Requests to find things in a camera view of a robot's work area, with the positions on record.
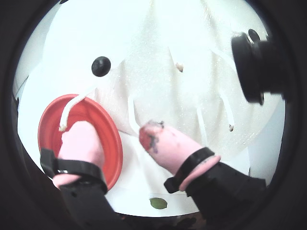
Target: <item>white wall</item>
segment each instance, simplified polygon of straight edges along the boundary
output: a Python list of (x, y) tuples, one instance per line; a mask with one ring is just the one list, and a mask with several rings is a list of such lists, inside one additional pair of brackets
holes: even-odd
[(45, 39), (49, 31), (50, 24), (59, 8), (60, 5), (57, 4), (46, 14), (46, 16), (33, 31), (27, 44), (25, 45), (24, 51), (17, 66), (15, 80), (13, 83), (13, 94), (15, 96), (22, 83), (41, 61)]
[(262, 132), (249, 145), (250, 175), (269, 184), (275, 173), (284, 127), (284, 101), (280, 101)]

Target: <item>red plastic lid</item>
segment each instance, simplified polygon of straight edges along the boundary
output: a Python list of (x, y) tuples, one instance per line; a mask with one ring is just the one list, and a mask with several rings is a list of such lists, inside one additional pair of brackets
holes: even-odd
[[(76, 96), (68, 94), (58, 97), (47, 106), (38, 126), (39, 149), (51, 149), (58, 157), (63, 133), (59, 131), (59, 121), (65, 105)], [(87, 97), (71, 109), (66, 131), (77, 121), (88, 121), (97, 130), (105, 153), (105, 164), (101, 168), (107, 187), (111, 189), (120, 175), (123, 164), (123, 149), (117, 127), (101, 105)]]

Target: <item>wrist strap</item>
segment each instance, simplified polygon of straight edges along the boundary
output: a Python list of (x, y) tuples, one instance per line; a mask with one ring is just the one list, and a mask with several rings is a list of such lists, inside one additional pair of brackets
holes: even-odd
[(74, 174), (82, 176), (83, 180), (91, 179), (101, 183), (104, 193), (107, 186), (101, 169), (86, 161), (73, 161), (57, 159), (50, 149), (41, 149), (40, 164), (48, 177), (53, 178), (58, 174)]
[(164, 187), (167, 189), (169, 193), (175, 193), (179, 191), (179, 186), (187, 178), (187, 176), (205, 159), (210, 156), (213, 156), (214, 152), (212, 152), (209, 148), (202, 148), (193, 154), (191, 154), (180, 166), (176, 175), (168, 178), (164, 182)]

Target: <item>black knob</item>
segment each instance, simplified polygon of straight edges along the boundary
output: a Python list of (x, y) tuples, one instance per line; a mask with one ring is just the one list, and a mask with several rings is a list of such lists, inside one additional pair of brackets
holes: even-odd
[(246, 34), (232, 38), (233, 56), (243, 94), (248, 102), (264, 103), (263, 94), (287, 94), (287, 69), (271, 39), (252, 44)]
[(109, 73), (111, 69), (110, 59), (107, 57), (98, 57), (92, 64), (92, 72), (97, 77), (103, 77)]
[(249, 35), (250, 39), (251, 39), (253, 42), (260, 41), (259, 35), (258, 35), (257, 32), (254, 31), (253, 29), (249, 29), (249, 30), (248, 30), (248, 35)]

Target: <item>hand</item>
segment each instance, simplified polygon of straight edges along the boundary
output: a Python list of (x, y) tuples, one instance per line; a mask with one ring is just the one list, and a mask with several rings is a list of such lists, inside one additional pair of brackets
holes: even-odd
[[(105, 162), (104, 151), (99, 136), (93, 125), (87, 121), (78, 121), (73, 124), (68, 132), (62, 135), (62, 146), (59, 151), (59, 159), (87, 161), (99, 168)], [(55, 187), (70, 184), (78, 180), (80, 176), (71, 174), (59, 174), (53, 178)]]
[[(191, 154), (203, 148), (173, 127), (153, 121), (149, 121), (140, 128), (139, 139), (149, 155), (173, 175)], [(183, 181), (180, 190), (184, 191), (192, 180), (212, 168), (220, 159), (220, 156), (212, 156), (199, 164)]]

